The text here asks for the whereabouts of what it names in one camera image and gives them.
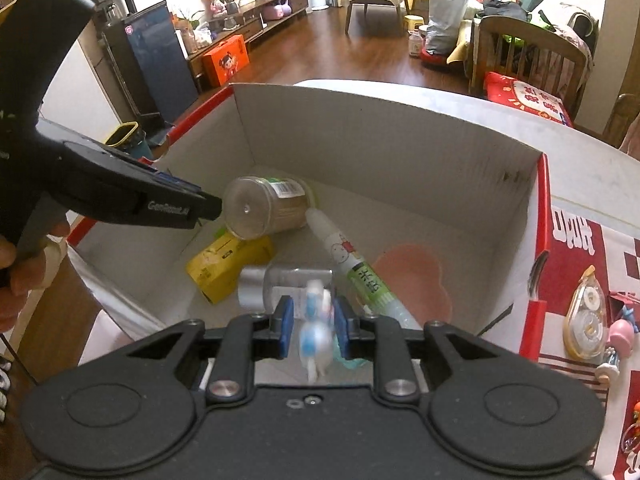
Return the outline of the person's left hand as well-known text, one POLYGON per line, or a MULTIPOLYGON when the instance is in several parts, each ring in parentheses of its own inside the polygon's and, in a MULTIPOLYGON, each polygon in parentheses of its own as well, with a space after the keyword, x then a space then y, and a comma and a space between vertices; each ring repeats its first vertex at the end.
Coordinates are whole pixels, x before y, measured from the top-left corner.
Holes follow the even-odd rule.
POLYGON ((17 249, 1 237, 1 269, 9 272, 9 284, 1 286, 1 331, 12 330, 30 292, 47 288, 52 281, 52 266, 60 262, 53 250, 54 243, 47 239, 47 248, 37 255, 17 260, 17 249))

